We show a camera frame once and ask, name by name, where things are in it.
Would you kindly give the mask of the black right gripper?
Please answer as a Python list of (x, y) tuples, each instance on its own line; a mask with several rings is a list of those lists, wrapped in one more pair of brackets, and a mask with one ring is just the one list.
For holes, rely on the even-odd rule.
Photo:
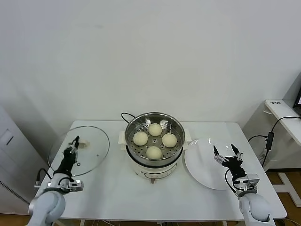
[(242, 161), (242, 154), (239, 149), (231, 144), (231, 148), (236, 156), (232, 157), (223, 157), (219, 154), (217, 148), (213, 146), (214, 149), (214, 159), (224, 167), (227, 167), (233, 179), (238, 179), (246, 176), (245, 170), (241, 167)]

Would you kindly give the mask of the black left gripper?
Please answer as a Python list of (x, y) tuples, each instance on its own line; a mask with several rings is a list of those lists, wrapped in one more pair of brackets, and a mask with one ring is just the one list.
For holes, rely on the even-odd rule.
[(71, 176), (71, 170), (73, 165), (76, 162), (76, 153), (75, 149), (78, 149), (79, 146), (79, 136), (76, 136), (74, 141), (69, 145), (68, 149), (65, 149), (63, 152), (63, 160), (60, 163), (60, 166), (57, 169), (57, 173), (62, 173), (67, 176)]

